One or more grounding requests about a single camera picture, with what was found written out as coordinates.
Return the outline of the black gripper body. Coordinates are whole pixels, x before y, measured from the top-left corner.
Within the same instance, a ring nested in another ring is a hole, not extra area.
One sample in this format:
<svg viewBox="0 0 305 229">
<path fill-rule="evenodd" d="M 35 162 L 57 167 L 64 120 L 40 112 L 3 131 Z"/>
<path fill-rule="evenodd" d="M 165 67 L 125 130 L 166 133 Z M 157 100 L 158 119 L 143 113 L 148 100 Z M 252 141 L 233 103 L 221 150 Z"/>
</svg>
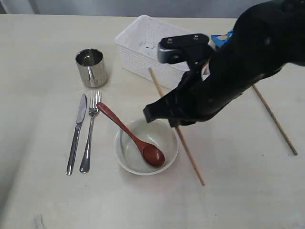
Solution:
<svg viewBox="0 0 305 229">
<path fill-rule="evenodd" d="M 146 105 L 146 121 L 167 119 L 171 127 L 178 127 L 212 119 L 253 84 L 277 74 L 283 67 L 281 63 L 261 61 L 262 57 L 251 60 L 219 49 L 209 61 L 210 75 L 206 79 L 186 72 L 176 88 Z"/>
</svg>

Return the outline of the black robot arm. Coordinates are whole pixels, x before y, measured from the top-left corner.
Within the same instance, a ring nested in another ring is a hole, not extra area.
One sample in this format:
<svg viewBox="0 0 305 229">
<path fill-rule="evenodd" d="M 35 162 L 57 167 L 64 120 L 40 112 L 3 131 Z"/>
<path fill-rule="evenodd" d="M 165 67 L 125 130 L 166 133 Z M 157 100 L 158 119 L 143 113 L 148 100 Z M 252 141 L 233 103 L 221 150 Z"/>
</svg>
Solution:
<svg viewBox="0 0 305 229">
<path fill-rule="evenodd" d="M 218 49 L 195 33 L 166 37 L 158 43 L 158 61 L 186 62 L 178 86 L 145 106 L 148 123 L 167 119 L 171 127 L 212 119 L 232 100 L 287 63 L 305 64 L 305 3 L 271 0 L 247 9 L 232 36 Z"/>
</svg>

